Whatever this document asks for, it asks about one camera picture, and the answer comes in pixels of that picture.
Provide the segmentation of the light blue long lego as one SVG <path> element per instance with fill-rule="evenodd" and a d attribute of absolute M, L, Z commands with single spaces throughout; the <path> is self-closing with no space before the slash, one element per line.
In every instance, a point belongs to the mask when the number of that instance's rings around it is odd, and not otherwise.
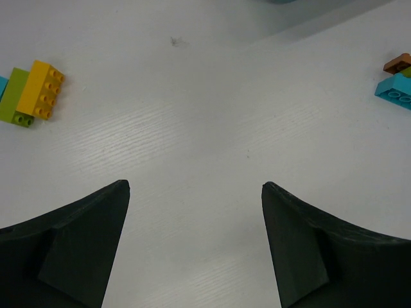
<path fill-rule="evenodd" d="M 375 96 L 410 110 L 410 78 L 397 73 L 379 82 Z"/>

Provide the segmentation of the brown lego plate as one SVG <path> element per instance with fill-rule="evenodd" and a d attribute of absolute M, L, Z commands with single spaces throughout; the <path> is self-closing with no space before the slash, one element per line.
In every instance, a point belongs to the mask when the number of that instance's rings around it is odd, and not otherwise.
<path fill-rule="evenodd" d="M 401 71 L 410 67 L 411 64 L 411 57 L 409 53 L 403 53 L 398 57 L 392 59 L 391 61 L 387 62 L 383 66 L 383 71 L 389 74 L 396 74 L 400 73 Z"/>

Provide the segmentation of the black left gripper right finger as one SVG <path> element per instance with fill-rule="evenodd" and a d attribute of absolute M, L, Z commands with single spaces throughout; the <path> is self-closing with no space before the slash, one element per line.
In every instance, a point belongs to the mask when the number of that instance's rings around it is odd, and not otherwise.
<path fill-rule="evenodd" d="M 410 241 L 348 223 L 275 183 L 261 193 L 282 307 L 409 307 Z"/>

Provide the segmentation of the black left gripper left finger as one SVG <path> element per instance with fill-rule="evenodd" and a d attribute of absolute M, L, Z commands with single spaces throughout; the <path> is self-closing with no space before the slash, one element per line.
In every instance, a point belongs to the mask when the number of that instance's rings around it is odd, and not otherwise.
<path fill-rule="evenodd" d="M 1 307 L 101 307 L 130 200 L 127 180 L 1 229 Z"/>

